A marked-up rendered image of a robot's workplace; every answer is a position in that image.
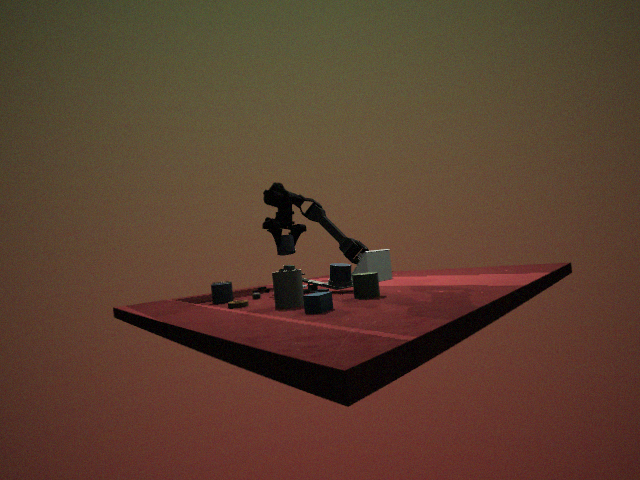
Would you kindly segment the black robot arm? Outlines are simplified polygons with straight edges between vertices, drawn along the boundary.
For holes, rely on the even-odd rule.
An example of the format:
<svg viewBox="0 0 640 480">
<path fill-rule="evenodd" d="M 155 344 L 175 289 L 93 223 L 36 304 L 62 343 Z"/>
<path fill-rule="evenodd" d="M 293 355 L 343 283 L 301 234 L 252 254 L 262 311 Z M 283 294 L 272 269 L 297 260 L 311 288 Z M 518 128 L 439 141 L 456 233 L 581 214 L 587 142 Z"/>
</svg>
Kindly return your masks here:
<svg viewBox="0 0 640 480">
<path fill-rule="evenodd" d="M 264 194 L 263 199 L 265 204 L 277 207 L 278 209 L 279 208 L 292 209 L 292 204 L 294 204 L 300 209 L 303 216 L 305 216 L 311 221 L 318 222 L 339 243 L 340 245 L 339 249 L 344 253 L 344 256 L 351 263 L 358 264 L 364 252 L 369 251 L 368 248 L 363 243 L 355 239 L 348 238 L 344 233 L 342 233 L 326 217 L 326 213 L 325 213 L 325 210 L 322 208 L 322 205 L 319 204 L 314 199 L 305 198 L 300 194 L 297 195 L 295 193 L 289 192 L 284 188 L 282 183 L 278 183 L 278 182 L 277 183 L 274 182 L 268 190 L 265 189 L 263 194 Z M 313 202 L 305 213 L 302 211 L 300 207 L 304 201 Z"/>
</svg>

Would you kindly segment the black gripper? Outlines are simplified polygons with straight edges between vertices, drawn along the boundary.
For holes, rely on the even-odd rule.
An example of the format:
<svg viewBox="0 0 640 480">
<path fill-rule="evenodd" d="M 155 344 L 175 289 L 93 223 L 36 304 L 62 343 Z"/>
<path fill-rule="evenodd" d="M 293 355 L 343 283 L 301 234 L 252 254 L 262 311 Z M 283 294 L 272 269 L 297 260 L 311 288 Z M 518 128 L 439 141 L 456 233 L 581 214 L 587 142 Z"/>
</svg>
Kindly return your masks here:
<svg viewBox="0 0 640 480">
<path fill-rule="evenodd" d="M 294 245 L 296 245 L 300 234 L 306 231 L 306 226 L 303 224 L 293 225 L 295 222 L 292 221 L 292 214 L 294 214 L 294 211 L 291 208 L 279 208 L 278 212 L 276 212 L 278 221 L 268 220 L 263 222 L 263 229 L 269 229 L 267 231 L 273 235 L 277 248 L 280 248 L 282 229 L 290 230 L 288 234 L 293 235 Z"/>
</svg>

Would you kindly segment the tan ring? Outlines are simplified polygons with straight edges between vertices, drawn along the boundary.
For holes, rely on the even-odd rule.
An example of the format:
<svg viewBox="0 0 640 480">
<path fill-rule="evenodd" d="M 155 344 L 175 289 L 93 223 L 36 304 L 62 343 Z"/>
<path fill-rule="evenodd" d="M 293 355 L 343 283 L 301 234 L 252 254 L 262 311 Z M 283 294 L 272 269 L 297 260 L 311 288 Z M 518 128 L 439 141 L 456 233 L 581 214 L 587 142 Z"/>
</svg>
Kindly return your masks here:
<svg viewBox="0 0 640 480">
<path fill-rule="evenodd" d="M 249 301 L 236 300 L 228 302 L 228 308 L 239 308 L 249 305 Z"/>
</svg>

